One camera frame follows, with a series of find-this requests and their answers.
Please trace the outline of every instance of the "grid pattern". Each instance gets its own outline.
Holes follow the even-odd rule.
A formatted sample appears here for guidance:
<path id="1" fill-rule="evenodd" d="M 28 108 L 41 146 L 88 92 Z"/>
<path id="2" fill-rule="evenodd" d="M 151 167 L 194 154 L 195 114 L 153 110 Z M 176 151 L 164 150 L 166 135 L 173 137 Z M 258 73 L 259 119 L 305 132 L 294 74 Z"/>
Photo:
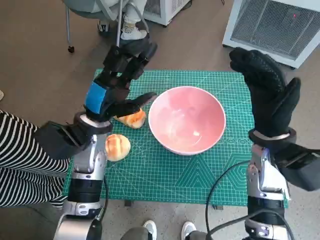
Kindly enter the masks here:
<path id="1" fill-rule="evenodd" d="M 226 114 L 226 129 L 210 150 L 180 156 L 162 147 L 152 135 L 148 121 L 140 129 L 131 129 L 113 121 L 113 133 L 131 142 L 129 155 L 119 162 L 108 162 L 105 175 L 110 199 L 206 203 L 216 179 L 231 165 L 251 158 L 248 130 L 253 128 L 250 93 L 243 76 L 237 72 L 148 70 L 134 80 L 129 98 L 146 92 L 162 92 L 177 86 L 195 86 L 219 99 Z M 151 104 L 143 110 L 148 114 Z M 68 194 L 70 166 L 63 194 Z M 211 202 L 216 205 L 245 206 L 246 166 L 233 169 L 217 186 Z"/>
<path id="2" fill-rule="evenodd" d="M 274 0 L 243 0 L 231 40 L 297 59 L 320 30 L 320 12 Z"/>

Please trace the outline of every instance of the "gray floor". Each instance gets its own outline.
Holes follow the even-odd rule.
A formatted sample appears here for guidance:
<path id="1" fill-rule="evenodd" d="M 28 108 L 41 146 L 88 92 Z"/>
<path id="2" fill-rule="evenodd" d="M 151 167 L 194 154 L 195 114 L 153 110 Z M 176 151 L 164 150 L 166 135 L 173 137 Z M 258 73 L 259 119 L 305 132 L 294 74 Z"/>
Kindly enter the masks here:
<path id="1" fill-rule="evenodd" d="M 222 48 L 232 0 L 222 6 L 220 0 L 194 0 L 192 8 L 181 12 L 168 28 L 150 24 L 151 34 L 159 45 L 149 69 L 188 69 L 230 71 L 229 49 Z M 5 98 L 0 108 L 41 125 L 47 120 L 70 121 L 83 104 L 94 70 L 102 66 L 110 44 L 96 32 L 96 22 L 72 14 L 71 30 L 75 46 L 67 52 L 65 9 L 61 1 L 4 1 L 0 9 L 0 89 Z M 284 67 L 288 78 L 302 79 L 301 100 L 294 112 L 292 127 L 298 142 L 319 148 L 318 127 L 320 88 L 320 49 L 305 64 L 292 72 Z M 320 193 L 291 188 L 293 200 L 286 217 L 296 239 L 320 239 Z M 59 212 L 47 204 L 34 206 L 51 222 L 26 207 L 0 209 L 0 240 L 52 239 Z M 242 216 L 244 207 L 210 209 L 211 226 Z M 120 239 L 131 227 L 153 219 L 158 239 L 179 239 L 186 220 L 205 230 L 205 206 L 136 202 L 110 202 L 103 225 L 103 239 Z M 238 240 L 246 236 L 243 223 L 215 235 L 215 239 Z"/>

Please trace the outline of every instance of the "person's foot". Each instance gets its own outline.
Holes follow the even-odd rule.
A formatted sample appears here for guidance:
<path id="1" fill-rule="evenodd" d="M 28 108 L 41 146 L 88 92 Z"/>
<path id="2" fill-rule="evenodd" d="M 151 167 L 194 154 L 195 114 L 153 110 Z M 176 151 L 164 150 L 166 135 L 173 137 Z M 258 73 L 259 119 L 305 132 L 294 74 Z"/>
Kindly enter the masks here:
<path id="1" fill-rule="evenodd" d="M 182 226 L 181 240 L 185 240 L 185 238 L 195 230 L 197 230 L 196 226 L 192 222 L 186 221 Z"/>
<path id="2" fill-rule="evenodd" d="M 121 34 L 122 40 L 139 40 L 144 39 L 147 36 L 147 31 L 139 30 L 136 26 L 131 31 L 124 31 Z"/>
<path id="3" fill-rule="evenodd" d="M 5 96 L 4 92 L 0 90 L 0 101 L 1 101 L 1 99 L 4 98 L 4 96 Z"/>
<path id="4" fill-rule="evenodd" d="M 97 27 L 100 33 L 107 33 L 109 31 L 109 22 L 99 20 Z"/>
<path id="5" fill-rule="evenodd" d="M 152 240 L 157 239 L 157 227 L 154 221 L 148 220 L 143 224 L 143 227 L 148 230 L 149 233 L 152 234 Z"/>

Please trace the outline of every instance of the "wire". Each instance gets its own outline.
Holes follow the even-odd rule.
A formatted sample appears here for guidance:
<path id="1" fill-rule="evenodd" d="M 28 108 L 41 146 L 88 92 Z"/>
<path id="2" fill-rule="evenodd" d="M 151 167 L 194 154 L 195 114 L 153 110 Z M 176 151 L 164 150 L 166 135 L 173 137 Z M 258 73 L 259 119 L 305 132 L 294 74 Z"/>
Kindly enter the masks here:
<path id="1" fill-rule="evenodd" d="M 102 220 L 105 217 L 105 214 L 106 214 L 106 211 L 107 211 L 107 206 L 108 206 L 108 197 L 109 197 L 109 188 L 108 188 L 106 176 L 104 176 L 103 182 L 104 182 L 104 188 L 105 188 L 105 202 L 104 202 L 104 206 L 103 206 L 103 209 L 102 209 L 100 222 L 102 222 Z"/>
<path id="2" fill-rule="evenodd" d="M 209 227 L 209 220 L 208 220 L 208 208 L 209 208 L 209 204 L 210 204 L 210 200 L 211 200 L 211 197 L 212 197 L 212 194 L 214 193 L 214 190 L 216 189 L 218 183 L 220 182 L 220 180 L 233 168 L 237 167 L 237 166 L 240 166 L 240 165 L 243 165 L 243 164 L 247 164 L 249 163 L 250 161 L 247 160 L 247 161 L 241 161 L 241 162 L 238 162 L 236 163 L 235 165 L 232 165 L 231 167 L 229 167 L 216 181 L 215 183 L 213 184 L 211 190 L 210 190 L 210 193 L 208 195 L 208 198 L 206 200 L 206 204 L 205 204 L 205 225 L 206 225 L 206 232 L 209 233 L 210 232 L 210 227 Z"/>
<path id="3" fill-rule="evenodd" d="M 284 225 L 285 225 L 286 229 L 288 230 L 288 233 L 290 235 L 290 239 L 291 240 L 295 240 L 295 236 L 294 236 L 294 234 L 293 234 L 288 222 L 286 221 L 286 219 L 281 214 L 279 214 L 278 212 L 276 212 L 274 210 L 271 210 L 271 209 L 260 209 L 258 211 L 255 211 L 255 212 L 251 213 L 251 214 L 248 214 L 246 216 L 242 216 L 242 217 L 239 217 L 237 219 L 234 219 L 234 220 L 231 220 L 231 221 L 227 221 L 227 222 L 225 222 L 223 224 L 220 224 L 219 226 L 216 226 L 215 228 L 211 229 L 208 234 L 209 234 L 209 236 L 211 236 L 212 234 L 214 234 L 215 232 L 219 231 L 220 229 L 223 229 L 225 227 L 228 227 L 228 226 L 231 226 L 233 224 L 239 223 L 239 222 L 241 222 L 243 220 L 251 219 L 251 218 L 253 218 L 253 217 L 255 217 L 255 216 L 259 215 L 259 214 L 262 214 L 262 213 L 272 213 L 272 214 L 277 215 L 279 218 L 281 218 L 282 221 L 284 222 Z"/>
<path id="4" fill-rule="evenodd" d="M 291 240 L 295 240 L 295 236 L 288 224 L 288 222 L 286 221 L 286 219 L 281 215 L 279 214 L 278 212 L 274 211 L 274 210 L 271 210 L 271 209 L 260 209 L 260 210 L 257 210 L 251 214 L 248 214 L 246 216 L 242 216 L 242 217 L 239 217 L 237 219 L 234 219 L 234 220 L 230 220 L 230 221 L 227 221 L 223 224 L 220 224 L 218 226 L 216 226 L 215 228 L 211 229 L 210 230 L 210 227 L 209 227 L 209 220 L 208 220 L 208 208 L 209 208 L 209 204 L 210 204 L 210 200 L 211 200 L 211 197 L 212 197 L 212 194 L 214 192 L 214 190 L 216 189 L 219 181 L 233 168 L 237 167 L 237 166 L 240 166 L 240 165 L 243 165 L 243 164 L 247 164 L 249 163 L 250 161 L 241 161 L 241 162 L 238 162 L 236 163 L 235 165 L 232 165 L 231 167 L 229 167 L 216 181 L 215 183 L 213 184 L 211 190 L 210 190 L 210 193 L 208 195 L 208 198 L 206 200 L 206 205 L 205 205 L 205 225 L 206 225 L 206 230 L 207 230 L 207 235 L 206 235 L 206 239 L 210 239 L 210 236 L 212 234 L 214 234 L 215 232 L 225 228 L 225 227 L 228 227 L 228 226 L 231 226 L 233 224 L 236 224 L 236 223 L 239 223 L 241 221 L 244 221 L 244 220 L 247 220 L 247 219 L 251 219 L 261 213 L 272 213 L 272 214 L 275 214 L 277 215 L 279 218 L 281 218 L 281 220 L 284 222 L 284 225 L 290 235 L 290 238 Z"/>

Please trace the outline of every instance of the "bun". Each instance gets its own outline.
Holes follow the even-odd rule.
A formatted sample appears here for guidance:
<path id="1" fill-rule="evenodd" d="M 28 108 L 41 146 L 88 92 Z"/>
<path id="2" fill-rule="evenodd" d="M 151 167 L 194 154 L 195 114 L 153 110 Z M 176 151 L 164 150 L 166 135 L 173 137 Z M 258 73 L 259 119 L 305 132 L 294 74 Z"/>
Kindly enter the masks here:
<path id="1" fill-rule="evenodd" d="M 141 128 L 142 125 L 145 123 L 146 118 L 147 118 L 147 115 L 141 108 L 140 108 L 140 111 L 134 114 L 130 114 L 128 116 L 122 116 L 122 117 L 116 117 L 116 116 L 114 117 L 114 119 L 118 120 L 119 122 L 133 129 Z"/>
<path id="2" fill-rule="evenodd" d="M 123 135 L 111 134 L 105 140 L 107 159 L 111 162 L 124 159 L 130 152 L 130 148 L 130 141 Z"/>

